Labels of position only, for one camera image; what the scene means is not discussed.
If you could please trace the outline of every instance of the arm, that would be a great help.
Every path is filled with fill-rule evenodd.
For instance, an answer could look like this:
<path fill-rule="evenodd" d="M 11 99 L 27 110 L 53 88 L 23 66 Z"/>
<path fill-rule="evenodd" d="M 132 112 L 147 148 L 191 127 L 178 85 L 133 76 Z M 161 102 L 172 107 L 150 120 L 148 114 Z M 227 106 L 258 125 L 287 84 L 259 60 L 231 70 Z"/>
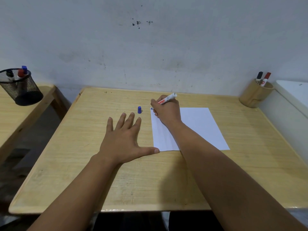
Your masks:
<path fill-rule="evenodd" d="M 125 121 L 123 113 L 113 130 L 108 119 L 106 135 L 99 152 L 71 184 L 29 228 L 34 230 L 85 230 L 114 168 L 144 155 L 158 153 L 155 147 L 139 147 L 137 135 L 141 118 L 134 122 L 134 113 Z"/>
<path fill-rule="evenodd" d="M 182 123 L 179 102 L 151 100 L 225 230 L 307 230 L 230 158 Z"/>

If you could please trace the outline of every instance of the black mesh pen holder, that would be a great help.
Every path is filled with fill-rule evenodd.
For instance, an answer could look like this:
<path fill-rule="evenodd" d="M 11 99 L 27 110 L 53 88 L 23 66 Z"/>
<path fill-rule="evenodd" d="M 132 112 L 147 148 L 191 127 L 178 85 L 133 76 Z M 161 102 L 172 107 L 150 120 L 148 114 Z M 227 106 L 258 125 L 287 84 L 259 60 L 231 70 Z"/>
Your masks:
<path fill-rule="evenodd" d="M 33 81 L 28 70 L 24 77 L 18 76 L 19 68 L 0 71 L 0 85 L 12 97 L 17 105 L 27 106 L 43 99 L 43 94 Z"/>

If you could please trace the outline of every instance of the pen holder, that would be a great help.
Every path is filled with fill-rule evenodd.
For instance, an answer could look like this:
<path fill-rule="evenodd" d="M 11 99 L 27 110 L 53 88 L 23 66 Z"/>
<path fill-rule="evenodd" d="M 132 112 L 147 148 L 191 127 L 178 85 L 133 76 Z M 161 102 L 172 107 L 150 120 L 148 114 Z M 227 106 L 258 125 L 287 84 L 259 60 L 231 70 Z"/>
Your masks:
<path fill-rule="evenodd" d="M 43 94 L 33 81 L 31 72 L 28 70 L 28 74 L 20 78 L 18 70 L 19 68 L 12 68 L 0 71 L 0 85 L 15 103 L 20 106 L 28 106 L 43 99 Z"/>
<path fill-rule="evenodd" d="M 260 102 L 265 100 L 273 90 L 274 86 L 270 82 L 266 82 L 262 87 L 253 80 L 239 97 L 239 101 L 249 108 L 258 108 Z"/>

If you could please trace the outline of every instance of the wooden desk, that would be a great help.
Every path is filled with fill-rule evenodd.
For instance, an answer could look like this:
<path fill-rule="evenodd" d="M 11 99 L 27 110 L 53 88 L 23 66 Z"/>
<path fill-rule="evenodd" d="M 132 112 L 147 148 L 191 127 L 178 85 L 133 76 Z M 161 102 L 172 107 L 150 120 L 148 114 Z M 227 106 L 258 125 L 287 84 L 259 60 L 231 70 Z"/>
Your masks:
<path fill-rule="evenodd" d="M 122 112 L 135 112 L 135 119 L 142 118 L 138 143 L 152 146 L 150 99 L 160 95 L 161 92 L 85 88 L 9 211 L 43 212 L 98 152 L 109 116 L 116 122 Z M 308 207 L 308 168 L 259 109 L 247 108 L 232 96 L 178 94 L 178 100 L 181 107 L 209 107 L 231 149 L 223 152 L 284 207 Z M 143 109 L 141 114 L 137 114 L 138 106 Z M 210 208 L 179 151 L 165 151 L 123 164 L 112 179 L 110 189 L 102 196 L 102 211 Z"/>
<path fill-rule="evenodd" d="M 36 122 L 48 105 L 63 119 L 67 109 L 62 103 L 59 92 L 54 85 L 38 85 L 43 93 L 43 99 L 29 106 L 19 106 L 0 87 L 0 163 L 2 163 L 14 148 L 15 140 Z"/>

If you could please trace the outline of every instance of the paper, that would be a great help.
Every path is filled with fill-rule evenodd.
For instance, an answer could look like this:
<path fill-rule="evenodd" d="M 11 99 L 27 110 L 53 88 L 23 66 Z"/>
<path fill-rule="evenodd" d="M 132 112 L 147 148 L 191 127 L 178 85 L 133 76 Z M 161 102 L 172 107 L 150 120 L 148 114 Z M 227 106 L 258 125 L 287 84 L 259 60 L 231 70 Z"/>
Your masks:
<path fill-rule="evenodd" d="M 180 108 L 181 119 L 193 131 L 219 150 L 230 150 L 209 108 Z M 151 110 L 154 147 L 160 151 L 179 151 L 168 128 Z"/>

